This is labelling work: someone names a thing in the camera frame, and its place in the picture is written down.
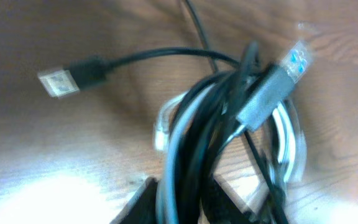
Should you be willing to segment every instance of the white cable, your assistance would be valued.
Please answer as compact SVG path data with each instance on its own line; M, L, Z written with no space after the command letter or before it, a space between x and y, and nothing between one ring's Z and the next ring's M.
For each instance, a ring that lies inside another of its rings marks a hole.
M201 102L204 100L207 93L212 89L214 84L205 88L185 110L182 116L179 118L177 125L174 127L167 153L167 160L165 161L165 169L162 181L162 187L159 189L162 191L163 196L163 209L165 214L165 220L167 223L177 224L178 223L178 212L175 197L175 157L178 153L178 146L180 138L185 131L188 123L193 118Z
M154 149L166 151L169 142L169 117L173 109L179 104L188 91L185 91L162 105L154 124Z
M155 196L155 219L157 221L157 224L163 224L164 221L162 187L163 187L163 179L160 180L160 183L157 186L157 194Z
M287 158L288 167L287 171L284 174L284 182L287 183L290 180L290 176L293 171L294 163L295 163L295 133L292 127L291 119L288 115L288 111L285 109L283 103L279 103L277 109L280 112L281 118L283 120L283 124L285 125L285 138L286 138L286 147L283 149L285 151L285 157Z

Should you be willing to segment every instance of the wooden surface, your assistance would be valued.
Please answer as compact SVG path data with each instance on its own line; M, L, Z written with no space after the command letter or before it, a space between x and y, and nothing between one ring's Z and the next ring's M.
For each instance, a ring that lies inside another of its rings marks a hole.
M216 50L259 41L265 62L297 39L316 52L294 93L308 142L291 223L358 223L358 1L195 0ZM0 0L0 223L108 223L148 175L160 105L210 73L202 58L120 68L98 88L50 98L37 72L88 57L193 46L177 0ZM247 198L258 178L236 141L217 173Z

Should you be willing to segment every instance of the usb plug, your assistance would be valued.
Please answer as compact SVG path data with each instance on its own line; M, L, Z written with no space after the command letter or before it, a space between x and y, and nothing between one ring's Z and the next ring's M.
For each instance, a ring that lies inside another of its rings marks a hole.
M38 78L51 97L62 97L105 81L105 68L104 62L95 57L61 69L39 72Z
M278 65L270 66L252 85L250 97L237 115L241 129L256 131L279 102L289 96L312 62L311 50L299 41Z

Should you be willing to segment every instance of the cable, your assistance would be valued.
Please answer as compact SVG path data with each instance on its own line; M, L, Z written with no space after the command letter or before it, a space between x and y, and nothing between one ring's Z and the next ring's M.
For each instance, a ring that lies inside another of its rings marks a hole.
M123 58L119 58L117 60L110 61L107 63L106 69L111 70L113 68L117 68L122 65L126 65L128 63L136 62L139 60L168 55L194 55L201 57L210 57L223 60L234 67L238 66L238 62L233 58L212 50L194 49L188 47L167 47L155 50L146 50L143 52L134 53Z
M226 75L230 75L232 71L224 71L224 72L216 72L210 76L204 77L202 80L198 81L195 85L193 85L190 90L187 92L185 97L181 100L178 105L178 109L173 115L171 128L176 125L178 118L183 114L186 107L191 103L193 98L200 93L204 88L209 86L212 83L216 83L222 79L222 77Z
M190 129L186 132L185 136L182 137L183 141L180 144L180 154L177 154L177 163L175 172L176 180L179 180L177 186L180 190L178 193L184 190L188 192L188 195L182 195L177 203L182 204L178 208L178 213L180 214L179 218L181 223L193 223L198 219L199 213L195 216L186 216L186 211L196 211L198 208L198 203L200 200L200 190L202 189L203 183L201 175L203 173L203 161L205 158L205 153L209 143L211 142L212 136L211 133L216 131L216 127L219 126L221 121L221 114L224 106L224 97L227 90L227 80L230 77L226 77L221 82L217 83L214 88L208 93L207 97L204 99L202 104L200 104L194 118L191 123ZM211 119L218 117L215 122L211 123ZM191 162L197 162L198 164L191 165ZM188 185L189 188L185 189L186 184L188 183L197 183L199 185Z
M288 220L285 216L284 209L281 206L282 202L280 202L278 199L277 188L273 185L272 181L270 180L269 174L267 172L267 168L265 167L264 163L262 162L262 159L259 156L259 153L255 147L254 142L252 141L250 134L247 131L245 131L244 136L247 139L247 142L248 142L248 145L252 152L252 155L254 155L255 161L260 169L260 172L262 173L262 175L266 181L267 187L269 188L270 195L275 203L275 208L277 210L277 218L279 218L279 223L288 224Z
M198 37L200 38L201 45L203 46L204 50L211 50L211 47L209 46L209 40L205 34L205 31L203 29L203 25L201 24L201 20L199 19L196 9L189 0L183 0L185 3L185 6L187 7L188 12L190 13L191 19L193 20L193 23L196 27ZM213 58L209 58L209 65L211 66L211 69L214 73L218 72L219 68L216 65L216 62Z
M158 112L157 120L154 123L154 149L157 151L166 151L169 142L169 119L170 113L175 109L188 92L185 91L171 100L166 101Z
M231 78L227 79L226 88L219 92L219 94L222 94L224 97L222 98L221 103L226 104L226 112L221 115L224 126L219 127L218 133L220 135L217 136L215 144L211 146L208 155L206 155L204 175L209 175L213 172L213 164L218 161L217 157L220 153L219 151L221 150L221 146L226 142L229 135L236 129L235 117L247 97L245 91L246 80L250 76L250 65L253 64L255 60L257 60L257 45L250 44L250 46L244 51L240 70L234 72L231 75ZM213 99L214 101L219 100L215 96L211 96L210 99ZM209 119L210 111L214 110L214 108L208 106L207 103L204 105L204 108L204 111L198 111L195 116L195 118L198 119L195 119L192 126L189 128L189 138L186 140L186 144L184 146L185 149L191 148L193 142L197 141L198 135L195 133L198 133L199 129L204 126Z
M186 126L191 121L191 117L198 109L199 105L202 103L202 100L208 94L208 92L212 89L212 86L206 88L202 93L200 93L192 104L186 109L183 116L180 118L178 124L175 126L172 131L172 137L169 144L168 154L164 167L164 182L163 182L163 196L166 200L164 200L164 209L166 210L167 222L168 223L178 223L178 214L177 214L177 205L175 199L175 184L174 184L174 167L175 167L175 159L178 150L178 145L180 141L180 137L184 132Z

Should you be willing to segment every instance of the wood grain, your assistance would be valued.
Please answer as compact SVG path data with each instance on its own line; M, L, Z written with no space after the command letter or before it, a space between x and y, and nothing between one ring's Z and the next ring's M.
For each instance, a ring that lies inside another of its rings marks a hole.
M358 1L195 5L214 48L235 57L253 39L264 62L297 39L311 43L315 64L293 95L308 163L286 210L291 223L358 223ZM36 74L172 45L200 46L177 0L0 0L0 223L107 223L146 176L160 177L154 119L165 100L210 73L206 60L135 63L62 100L49 98ZM217 171L245 200L259 184L251 165L235 141Z

